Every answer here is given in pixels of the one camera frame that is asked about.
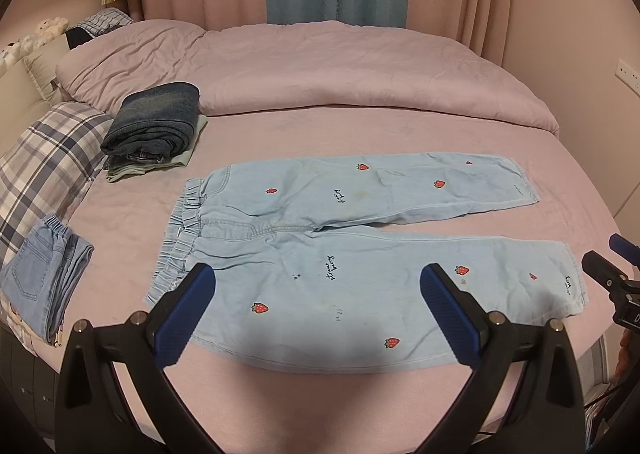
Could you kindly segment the pink folded duvet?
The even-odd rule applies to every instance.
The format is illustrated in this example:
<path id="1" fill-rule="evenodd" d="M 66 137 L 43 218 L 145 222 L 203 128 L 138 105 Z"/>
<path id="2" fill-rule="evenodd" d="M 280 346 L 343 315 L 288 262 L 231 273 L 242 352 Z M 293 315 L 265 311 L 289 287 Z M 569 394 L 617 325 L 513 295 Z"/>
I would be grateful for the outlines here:
<path id="1" fill-rule="evenodd" d="M 134 92 L 185 82 L 198 87 L 207 116 L 381 107 L 560 130 L 525 84 L 455 40 L 338 21 L 222 31 L 134 22 L 71 50 L 56 78 L 73 99 L 110 114 Z"/>

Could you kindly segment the folded light denim shorts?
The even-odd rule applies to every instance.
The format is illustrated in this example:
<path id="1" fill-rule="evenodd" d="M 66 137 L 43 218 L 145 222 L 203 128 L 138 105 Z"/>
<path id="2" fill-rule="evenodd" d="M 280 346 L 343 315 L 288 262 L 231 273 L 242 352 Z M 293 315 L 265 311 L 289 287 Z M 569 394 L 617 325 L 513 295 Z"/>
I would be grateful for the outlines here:
<path id="1" fill-rule="evenodd" d="M 2 270 L 1 292 L 10 309 L 50 346 L 93 251 L 93 245 L 58 216 L 47 215 Z"/>

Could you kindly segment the pale green folded garment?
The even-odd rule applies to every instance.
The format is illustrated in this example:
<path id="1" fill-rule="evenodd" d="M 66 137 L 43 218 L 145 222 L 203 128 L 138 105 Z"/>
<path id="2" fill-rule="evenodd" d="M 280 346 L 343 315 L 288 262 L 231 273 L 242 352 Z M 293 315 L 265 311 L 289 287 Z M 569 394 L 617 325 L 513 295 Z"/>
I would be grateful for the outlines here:
<path id="1" fill-rule="evenodd" d="M 128 161 L 128 159 L 116 159 L 116 157 L 107 159 L 103 167 L 105 170 L 106 181 L 113 183 L 125 178 L 143 176 L 151 173 L 151 171 L 186 167 L 186 165 L 189 164 L 194 148 L 198 143 L 198 138 L 200 138 L 200 135 L 206 125 L 207 117 L 203 114 L 198 115 L 198 124 L 196 124 L 195 135 L 189 145 L 189 148 L 171 159 L 168 159 L 168 161 L 161 163 L 135 163 Z"/>

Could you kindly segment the plaid blue white pillow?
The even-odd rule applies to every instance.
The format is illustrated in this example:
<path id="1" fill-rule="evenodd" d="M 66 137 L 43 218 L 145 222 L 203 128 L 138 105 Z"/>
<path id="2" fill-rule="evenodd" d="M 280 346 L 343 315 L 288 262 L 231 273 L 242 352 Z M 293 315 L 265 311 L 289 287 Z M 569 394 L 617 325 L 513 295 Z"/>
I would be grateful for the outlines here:
<path id="1" fill-rule="evenodd" d="M 1 156 L 2 263 L 47 215 L 70 219 L 102 169 L 101 144 L 112 122 L 87 104 L 60 103 Z"/>

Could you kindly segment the checked grey pillow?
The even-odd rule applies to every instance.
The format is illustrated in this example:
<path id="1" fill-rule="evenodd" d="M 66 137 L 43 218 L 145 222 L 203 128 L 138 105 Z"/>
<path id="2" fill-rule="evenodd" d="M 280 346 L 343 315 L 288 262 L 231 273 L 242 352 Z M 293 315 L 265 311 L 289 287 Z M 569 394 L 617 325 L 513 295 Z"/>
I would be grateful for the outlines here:
<path id="1" fill-rule="evenodd" d="M 129 14 L 116 7 L 101 9 L 65 31 L 67 46 L 74 49 L 90 40 L 134 23 Z"/>

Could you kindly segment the white wall socket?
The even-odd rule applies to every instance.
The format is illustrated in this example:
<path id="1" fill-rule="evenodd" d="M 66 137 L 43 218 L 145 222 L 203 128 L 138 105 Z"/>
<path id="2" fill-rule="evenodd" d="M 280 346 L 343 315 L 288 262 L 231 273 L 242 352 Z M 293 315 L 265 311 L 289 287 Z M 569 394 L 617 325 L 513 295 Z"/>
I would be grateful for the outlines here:
<path id="1" fill-rule="evenodd" d="M 617 62 L 615 76 L 637 96 L 640 96 L 640 75 L 623 60 Z"/>

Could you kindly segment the light blue strawberry pants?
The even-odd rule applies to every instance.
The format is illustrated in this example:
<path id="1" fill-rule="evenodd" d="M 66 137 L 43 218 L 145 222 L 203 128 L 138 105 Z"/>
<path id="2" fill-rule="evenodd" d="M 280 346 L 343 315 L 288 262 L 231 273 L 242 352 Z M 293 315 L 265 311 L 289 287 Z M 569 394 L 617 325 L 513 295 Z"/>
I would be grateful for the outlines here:
<path id="1" fill-rule="evenodd" d="M 216 292 L 201 346 L 290 373 L 416 370 L 454 359 L 420 293 L 438 263 L 486 310 L 541 324 L 582 312 L 567 245 L 441 237 L 412 226 L 533 205 L 524 170 L 499 155 L 420 153 L 249 162 L 186 181 L 146 299 L 197 263 Z"/>

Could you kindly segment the white plush toy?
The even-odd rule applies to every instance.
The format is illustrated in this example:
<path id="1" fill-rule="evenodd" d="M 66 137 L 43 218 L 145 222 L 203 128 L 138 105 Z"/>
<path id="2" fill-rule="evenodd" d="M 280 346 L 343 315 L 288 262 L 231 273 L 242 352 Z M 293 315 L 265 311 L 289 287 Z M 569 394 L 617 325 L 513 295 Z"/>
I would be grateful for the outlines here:
<path id="1" fill-rule="evenodd" d="M 55 38 L 63 35 L 67 28 L 68 20 L 63 17 L 40 21 L 35 32 L 26 34 L 1 49 L 1 72 L 6 72 L 21 58 L 32 54 L 45 44 L 53 42 Z"/>

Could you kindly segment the pink bed sheet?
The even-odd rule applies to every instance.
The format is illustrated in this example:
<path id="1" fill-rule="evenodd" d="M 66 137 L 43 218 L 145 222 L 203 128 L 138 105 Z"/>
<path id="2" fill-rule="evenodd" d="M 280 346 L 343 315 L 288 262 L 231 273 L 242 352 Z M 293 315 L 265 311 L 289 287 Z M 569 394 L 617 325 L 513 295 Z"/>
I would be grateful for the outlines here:
<path id="1" fill-rule="evenodd" d="M 211 118 L 185 167 L 96 179 L 64 324 L 119 324 L 197 263 L 215 295 L 167 374 L 231 453 L 405 453 L 466 380 L 420 291 L 438 263 L 515 323 L 560 319 L 576 356 L 611 326 L 582 272 L 616 223 L 556 138 L 435 112 Z"/>

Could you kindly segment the cream headboard cushion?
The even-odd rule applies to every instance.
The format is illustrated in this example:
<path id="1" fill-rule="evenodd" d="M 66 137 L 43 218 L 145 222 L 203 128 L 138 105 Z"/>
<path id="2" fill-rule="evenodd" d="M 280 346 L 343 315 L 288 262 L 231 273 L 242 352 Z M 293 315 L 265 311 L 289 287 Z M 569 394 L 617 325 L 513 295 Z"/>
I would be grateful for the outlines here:
<path id="1" fill-rule="evenodd" d="M 23 58 L 26 71 L 34 81 L 39 95 L 51 106 L 65 100 L 56 78 L 56 66 L 69 52 L 67 38 L 61 35 Z"/>

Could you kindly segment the dark blue folded jeans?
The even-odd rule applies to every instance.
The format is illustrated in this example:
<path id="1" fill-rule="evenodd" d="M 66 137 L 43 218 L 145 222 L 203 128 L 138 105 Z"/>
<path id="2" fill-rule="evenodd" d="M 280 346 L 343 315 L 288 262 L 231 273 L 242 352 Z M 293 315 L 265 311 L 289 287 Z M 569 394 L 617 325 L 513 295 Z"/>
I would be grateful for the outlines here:
<path id="1" fill-rule="evenodd" d="M 175 82 L 135 92 L 122 101 L 101 144 L 105 155 L 163 163 L 188 150 L 198 127 L 200 89 Z"/>

